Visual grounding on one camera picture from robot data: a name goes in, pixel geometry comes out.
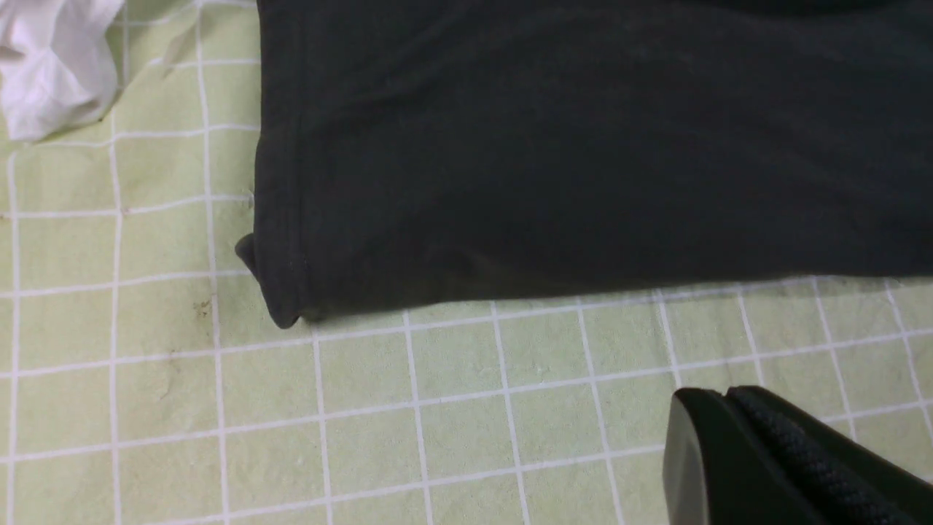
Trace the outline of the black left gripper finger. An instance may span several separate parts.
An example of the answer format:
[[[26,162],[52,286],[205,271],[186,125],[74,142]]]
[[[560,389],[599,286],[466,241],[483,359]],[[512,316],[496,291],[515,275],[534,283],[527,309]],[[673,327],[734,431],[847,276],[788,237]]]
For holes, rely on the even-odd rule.
[[[931,485],[763,386],[677,389],[663,454],[672,524],[929,524]]]

